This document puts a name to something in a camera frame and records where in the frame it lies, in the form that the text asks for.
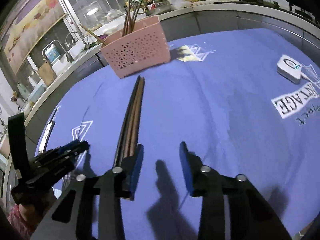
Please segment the dark bundle chopstick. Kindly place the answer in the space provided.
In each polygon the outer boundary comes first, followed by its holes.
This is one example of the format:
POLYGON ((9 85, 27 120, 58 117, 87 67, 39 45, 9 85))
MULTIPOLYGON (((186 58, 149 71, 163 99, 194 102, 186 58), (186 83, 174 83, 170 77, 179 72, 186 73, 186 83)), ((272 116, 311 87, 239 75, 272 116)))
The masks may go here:
POLYGON ((128 106, 127 106, 127 109, 125 112, 124 120, 123 120, 123 123, 121 126, 120 135, 119 135, 119 139, 118 139, 118 143, 117 143, 117 148, 116 148, 116 152, 115 152, 115 156, 114 156, 113 167, 119 166, 119 163, 121 160, 120 154, 121 154, 121 150, 123 148, 123 141, 125 138, 127 122, 128 122, 129 115, 130 115, 132 107, 133 107, 133 103, 134 103, 134 100, 136 97, 136 92, 138 89, 139 82, 140 82, 140 75, 136 79, 136 82, 135 82, 134 88, 132 90, 130 100, 129 100, 129 103, 128 103, 128 106))

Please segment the light brown bundle chopstick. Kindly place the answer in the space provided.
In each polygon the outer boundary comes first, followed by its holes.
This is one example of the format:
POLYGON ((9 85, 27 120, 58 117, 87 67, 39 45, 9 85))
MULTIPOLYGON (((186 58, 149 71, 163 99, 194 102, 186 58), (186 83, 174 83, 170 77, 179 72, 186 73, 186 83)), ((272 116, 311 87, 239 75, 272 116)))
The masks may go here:
POLYGON ((85 31, 87 31, 90 35, 92 35, 93 37, 95 37, 100 43, 102 43, 103 45, 107 45, 107 43, 100 38, 98 35, 96 35, 95 33, 93 33, 92 31, 90 31, 88 28, 86 28, 85 26, 78 24, 82 29, 84 29, 85 31))

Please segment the reddish bundle chopstick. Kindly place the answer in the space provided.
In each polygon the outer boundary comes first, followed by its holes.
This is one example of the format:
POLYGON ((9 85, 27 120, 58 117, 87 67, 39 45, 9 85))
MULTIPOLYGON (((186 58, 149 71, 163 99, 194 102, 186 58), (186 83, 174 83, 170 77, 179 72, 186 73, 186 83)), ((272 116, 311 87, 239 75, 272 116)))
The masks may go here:
POLYGON ((127 4, 127 10, 126 10, 126 16, 125 16, 124 25, 123 25, 122 36, 125 36, 125 35, 126 35, 127 22, 128 22, 129 16, 130 16, 130 4, 129 4, 129 2, 128 2, 128 4, 127 4))

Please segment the single brown wooden chopstick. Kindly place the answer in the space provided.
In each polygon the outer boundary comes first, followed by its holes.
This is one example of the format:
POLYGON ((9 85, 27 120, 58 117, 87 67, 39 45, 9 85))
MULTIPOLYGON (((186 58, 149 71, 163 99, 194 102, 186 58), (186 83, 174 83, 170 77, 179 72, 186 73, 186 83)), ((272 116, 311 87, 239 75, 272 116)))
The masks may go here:
POLYGON ((137 19, 137 15, 139 13, 139 9, 140 9, 142 3, 143 3, 143 0, 140 0, 139 2, 136 3, 136 6, 135 6, 134 11, 133 11, 133 15, 132 15, 131 20, 130 20, 129 33, 133 32, 133 29, 134 29, 134 26, 135 26, 135 22, 136 22, 136 19, 137 19))

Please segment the chrome kitchen faucet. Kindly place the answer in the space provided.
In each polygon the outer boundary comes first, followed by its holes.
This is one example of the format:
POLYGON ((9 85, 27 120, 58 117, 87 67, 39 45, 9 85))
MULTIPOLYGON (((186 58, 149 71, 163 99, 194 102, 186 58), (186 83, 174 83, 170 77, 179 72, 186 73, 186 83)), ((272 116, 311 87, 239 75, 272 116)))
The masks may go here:
POLYGON ((55 46, 57 47, 59 53, 61 54, 61 56, 59 57, 59 60, 62 59, 63 56, 66 57, 67 62, 72 63, 74 61, 74 57, 72 57, 71 53, 67 51, 67 49, 62 45, 62 43, 58 40, 55 39, 51 42, 49 42, 43 49, 42 49, 42 56, 44 60, 48 60, 46 55, 44 54, 44 50, 50 46, 51 44, 55 44, 55 46))

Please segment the wooden cutting board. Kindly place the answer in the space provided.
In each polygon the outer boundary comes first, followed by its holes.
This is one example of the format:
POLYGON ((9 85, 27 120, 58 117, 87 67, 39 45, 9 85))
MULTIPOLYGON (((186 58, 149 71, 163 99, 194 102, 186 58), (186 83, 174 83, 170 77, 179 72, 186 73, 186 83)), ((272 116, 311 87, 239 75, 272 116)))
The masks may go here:
POLYGON ((56 73, 54 72, 48 61, 44 61, 44 63, 38 70, 38 74, 47 87, 49 87, 57 78, 56 73))

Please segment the blue label detergent bottle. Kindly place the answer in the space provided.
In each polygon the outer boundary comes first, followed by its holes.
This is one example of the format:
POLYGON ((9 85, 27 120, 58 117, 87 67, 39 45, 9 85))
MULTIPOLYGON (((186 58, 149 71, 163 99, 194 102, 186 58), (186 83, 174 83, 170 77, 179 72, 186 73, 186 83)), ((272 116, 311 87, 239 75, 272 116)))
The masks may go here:
POLYGON ((46 55, 47 59, 50 61, 51 64, 55 64, 61 54, 59 53, 55 44, 51 44, 44 50, 44 54, 46 55))

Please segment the blue printed tablecloth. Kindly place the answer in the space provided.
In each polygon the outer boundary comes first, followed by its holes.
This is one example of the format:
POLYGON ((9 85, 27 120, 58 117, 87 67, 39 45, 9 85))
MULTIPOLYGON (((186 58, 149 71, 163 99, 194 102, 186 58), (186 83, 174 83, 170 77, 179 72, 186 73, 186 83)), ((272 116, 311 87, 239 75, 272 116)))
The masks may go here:
POLYGON ((169 43, 171 61, 141 72, 135 200, 122 200, 127 239, 196 239, 201 199, 185 187, 179 145, 225 176, 245 174, 289 234, 319 213, 319 88, 277 73, 280 57, 319 64, 268 29, 224 31, 169 43))

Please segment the fruit print window blind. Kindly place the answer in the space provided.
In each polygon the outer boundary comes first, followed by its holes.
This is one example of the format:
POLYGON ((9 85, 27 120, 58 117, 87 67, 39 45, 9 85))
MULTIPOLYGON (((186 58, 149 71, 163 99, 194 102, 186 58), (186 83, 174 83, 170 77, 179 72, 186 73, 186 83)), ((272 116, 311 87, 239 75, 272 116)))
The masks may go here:
POLYGON ((1 40, 9 66, 16 74, 39 40, 65 12, 58 0, 29 0, 1 40))

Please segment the pink perforated utensil basket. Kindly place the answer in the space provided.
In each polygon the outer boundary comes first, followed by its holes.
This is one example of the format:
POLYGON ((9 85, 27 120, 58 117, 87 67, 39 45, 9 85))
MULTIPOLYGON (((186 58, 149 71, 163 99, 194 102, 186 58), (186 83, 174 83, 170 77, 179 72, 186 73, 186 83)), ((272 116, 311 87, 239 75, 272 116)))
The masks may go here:
POLYGON ((119 30, 104 39, 100 52, 119 78, 171 60, 169 46, 157 15, 138 20, 133 32, 119 30))

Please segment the white square hub device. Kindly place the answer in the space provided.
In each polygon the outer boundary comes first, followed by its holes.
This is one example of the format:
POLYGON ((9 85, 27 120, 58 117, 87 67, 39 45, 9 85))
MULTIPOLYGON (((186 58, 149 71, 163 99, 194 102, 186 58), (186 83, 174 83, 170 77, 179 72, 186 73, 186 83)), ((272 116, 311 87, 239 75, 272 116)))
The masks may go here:
POLYGON ((277 72, 294 84, 299 84, 302 77, 301 64, 293 58, 282 55, 277 62, 277 72))

